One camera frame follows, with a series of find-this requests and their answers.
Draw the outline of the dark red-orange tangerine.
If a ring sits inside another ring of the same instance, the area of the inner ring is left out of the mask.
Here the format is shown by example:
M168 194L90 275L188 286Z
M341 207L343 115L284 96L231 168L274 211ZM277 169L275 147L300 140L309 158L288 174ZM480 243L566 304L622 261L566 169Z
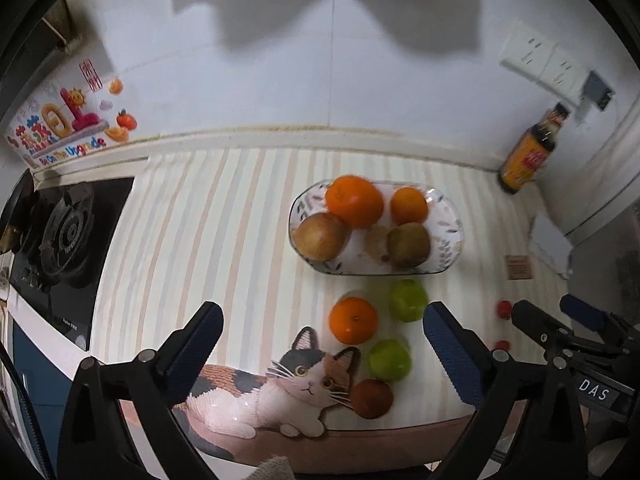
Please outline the dark red-orange tangerine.
M364 419L377 419L384 416L393 404L393 390L382 380L363 380L354 385L350 392L352 410Z

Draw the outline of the black plug adapter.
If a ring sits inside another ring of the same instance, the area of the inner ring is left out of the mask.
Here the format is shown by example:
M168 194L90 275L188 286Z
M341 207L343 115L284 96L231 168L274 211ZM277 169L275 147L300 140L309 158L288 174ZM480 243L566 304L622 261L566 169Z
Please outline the black plug adapter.
M614 94L611 86L595 70L590 70L582 86L582 98L603 112L612 101Z

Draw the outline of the small black frying pan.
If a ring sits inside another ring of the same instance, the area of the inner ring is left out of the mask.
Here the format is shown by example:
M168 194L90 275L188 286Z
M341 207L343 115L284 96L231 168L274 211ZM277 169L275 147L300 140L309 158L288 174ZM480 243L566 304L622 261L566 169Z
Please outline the small black frying pan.
M21 237L29 227L29 216L36 199L32 173L26 169L14 186L11 196L3 207L0 221L0 254L17 252Z

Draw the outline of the small orange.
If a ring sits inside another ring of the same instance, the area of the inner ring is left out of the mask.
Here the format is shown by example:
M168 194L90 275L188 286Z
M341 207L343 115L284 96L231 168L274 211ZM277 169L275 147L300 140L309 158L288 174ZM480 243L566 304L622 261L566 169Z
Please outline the small orange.
M364 344L378 331L378 311L369 301L345 297L329 314L332 335L342 344Z
M425 195L417 188L398 188L390 199L390 215L398 226L423 223L428 217Z

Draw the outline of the colourful wall sticker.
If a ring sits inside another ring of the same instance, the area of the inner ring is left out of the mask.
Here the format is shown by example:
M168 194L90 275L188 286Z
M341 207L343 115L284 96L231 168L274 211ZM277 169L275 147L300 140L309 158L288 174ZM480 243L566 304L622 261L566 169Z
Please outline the colourful wall sticker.
M1 139L36 170L127 143L137 128L122 77L108 58L94 54L36 84L1 127Z

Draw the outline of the small brown card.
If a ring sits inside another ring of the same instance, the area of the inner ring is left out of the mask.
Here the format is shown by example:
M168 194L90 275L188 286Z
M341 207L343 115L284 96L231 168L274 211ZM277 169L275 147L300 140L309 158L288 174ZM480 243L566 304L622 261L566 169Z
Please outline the small brown card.
M510 281L528 281L534 277L534 271L529 256L506 255L506 276Z

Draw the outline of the large orange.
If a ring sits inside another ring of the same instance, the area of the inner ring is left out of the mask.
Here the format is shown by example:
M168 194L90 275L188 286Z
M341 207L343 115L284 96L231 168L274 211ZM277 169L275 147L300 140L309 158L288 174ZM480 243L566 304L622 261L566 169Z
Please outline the large orange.
M336 178L324 196L326 208L352 229L367 229L382 218L384 198L369 180L357 176Z

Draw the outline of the green apple back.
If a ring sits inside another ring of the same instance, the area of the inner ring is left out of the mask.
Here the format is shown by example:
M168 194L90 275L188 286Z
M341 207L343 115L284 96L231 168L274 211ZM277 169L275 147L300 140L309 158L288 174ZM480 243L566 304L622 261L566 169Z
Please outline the green apple back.
M428 296L422 284L411 278L395 282L388 294L390 315L397 321L411 323L420 321L428 305Z

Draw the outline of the white folded paper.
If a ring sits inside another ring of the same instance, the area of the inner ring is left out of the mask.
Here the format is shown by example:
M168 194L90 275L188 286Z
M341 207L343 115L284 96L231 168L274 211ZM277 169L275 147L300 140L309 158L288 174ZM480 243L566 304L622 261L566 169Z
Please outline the white folded paper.
M564 280L570 277L573 245L544 214L536 214L529 231L529 252Z

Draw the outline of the cherry tomato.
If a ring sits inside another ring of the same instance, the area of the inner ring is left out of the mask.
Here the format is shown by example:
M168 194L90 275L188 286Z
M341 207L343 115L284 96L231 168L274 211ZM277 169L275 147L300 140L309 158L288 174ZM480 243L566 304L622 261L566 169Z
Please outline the cherry tomato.
M511 350L511 344L510 341L508 340L499 340L494 344L494 349L495 350L503 350L506 352L509 352Z
M496 313L502 320L510 320L512 311L513 306L508 300L500 300L496 305Z

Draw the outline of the oval floral ceramic plate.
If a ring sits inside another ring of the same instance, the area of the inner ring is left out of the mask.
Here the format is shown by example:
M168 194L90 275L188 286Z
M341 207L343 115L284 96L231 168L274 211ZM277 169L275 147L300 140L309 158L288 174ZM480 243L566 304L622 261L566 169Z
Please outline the oval floral ceramic plate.
M296 254L314 270L329 275L425 275L447 271L461 255L464 243L463 224L454 203L443 192L428 185L394 181L376 181L374 185L384 200L391 200L400 188L415 188L423 194L428 208L423 226L431 241L431 252L424 263L401 269L390 261L386 252L386 234L395 227L395 223L389 210L383 212L374 226L350 231L341 253L332 260L311 260L292 243Z

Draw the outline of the green apple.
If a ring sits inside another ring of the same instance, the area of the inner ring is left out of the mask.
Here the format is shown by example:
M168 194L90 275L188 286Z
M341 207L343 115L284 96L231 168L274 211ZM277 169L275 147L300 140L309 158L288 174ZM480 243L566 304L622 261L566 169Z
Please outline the green apple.
M383 382L399 382L411 370L411 356L408 349L397 339L383 339L377 342L367 356L373 377Z
M395 282L388 294L390 315L397 321L411 323L420 321L428 305L428 296L422 284L411 278Z

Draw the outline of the soy sauce bottle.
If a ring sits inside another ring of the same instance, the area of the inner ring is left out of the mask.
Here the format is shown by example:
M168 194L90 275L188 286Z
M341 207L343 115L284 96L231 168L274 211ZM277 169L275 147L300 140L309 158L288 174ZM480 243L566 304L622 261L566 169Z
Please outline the soy sauce bottle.
M556 137L568 116L570 110L557 102L521 135L498 170L497 178L503 191L516 194L534 180L537 171L554 151Z

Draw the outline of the black gas stove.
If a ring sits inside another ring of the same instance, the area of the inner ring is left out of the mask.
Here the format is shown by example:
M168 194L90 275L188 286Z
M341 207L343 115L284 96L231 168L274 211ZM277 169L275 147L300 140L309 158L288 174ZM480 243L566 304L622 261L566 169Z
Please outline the black gas stove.
M14 256L10 284L47 323L88 350L94 305L131 178L80 182L32 192L28 230Z

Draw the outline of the small orange back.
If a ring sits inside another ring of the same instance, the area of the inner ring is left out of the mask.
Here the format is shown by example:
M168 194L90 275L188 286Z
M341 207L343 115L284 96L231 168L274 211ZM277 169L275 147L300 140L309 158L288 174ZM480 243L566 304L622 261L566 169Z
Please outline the small orange back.
M425 195L417 188L398 188L390 199L390 215L398 226L423 223L428 217Z

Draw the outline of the blue cabinet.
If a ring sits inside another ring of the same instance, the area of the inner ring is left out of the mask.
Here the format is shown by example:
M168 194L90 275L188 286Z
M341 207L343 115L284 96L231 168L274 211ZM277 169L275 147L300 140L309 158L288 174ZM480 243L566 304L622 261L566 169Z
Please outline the blue cabinet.
M13 363L34 407L54 471L58 471L58 441L72 381L12 325Z

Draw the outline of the brown apple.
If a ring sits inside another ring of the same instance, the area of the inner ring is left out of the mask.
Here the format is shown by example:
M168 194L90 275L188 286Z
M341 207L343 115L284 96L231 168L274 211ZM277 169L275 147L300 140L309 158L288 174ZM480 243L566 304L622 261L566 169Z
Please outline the brown apple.
M349 237L349 227L335 214L328 212L313 214L293 232L293 242L298 252L314 262L337 258L346 247Z
M411 269L424 263L431 255L431 239L422 223L409 222L387 233L390 262L401 269Z

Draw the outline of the white double wall socket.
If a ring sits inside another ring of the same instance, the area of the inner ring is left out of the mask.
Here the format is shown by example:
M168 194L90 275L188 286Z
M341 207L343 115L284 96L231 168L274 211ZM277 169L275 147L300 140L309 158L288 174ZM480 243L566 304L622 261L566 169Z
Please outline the white double wall socket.
M582 102L589 70L556 41L523 22L514 24L499 62L574 106Z

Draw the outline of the green apple front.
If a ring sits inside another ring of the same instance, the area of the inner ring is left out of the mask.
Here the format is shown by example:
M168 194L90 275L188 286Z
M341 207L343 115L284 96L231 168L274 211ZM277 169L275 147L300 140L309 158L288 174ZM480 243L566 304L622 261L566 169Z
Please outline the green apple front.
M383 382L399 382L411 370L411 356L408 349L397 339L383 339L377 342L367 356L373 377Z

